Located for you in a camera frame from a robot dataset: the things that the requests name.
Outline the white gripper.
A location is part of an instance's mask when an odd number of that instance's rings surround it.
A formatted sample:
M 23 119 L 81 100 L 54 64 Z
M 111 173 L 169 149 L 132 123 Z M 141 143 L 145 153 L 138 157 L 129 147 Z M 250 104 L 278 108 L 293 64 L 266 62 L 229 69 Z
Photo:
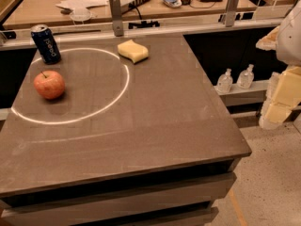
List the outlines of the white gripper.
M 279 27 L 275 27 L 256 43 L 258 49 L 275 50 Z M 291 108 L 301 103 L 301 68 L 289 66 L 282 73 L 272 73 L 261 108 L 259 125 L 262 129 L 278 128 L 292 113 Z

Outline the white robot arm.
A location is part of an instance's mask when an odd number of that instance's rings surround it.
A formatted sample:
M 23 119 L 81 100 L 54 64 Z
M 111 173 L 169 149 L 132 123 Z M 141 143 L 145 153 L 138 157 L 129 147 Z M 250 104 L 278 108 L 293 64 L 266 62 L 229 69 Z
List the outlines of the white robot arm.
M 301 1 L 256 47 L 275 50 L 277 59 L 288 65 L 284 72 L 272 73 L 259 119 L 261 128 L 276 129 L 301 103 Z

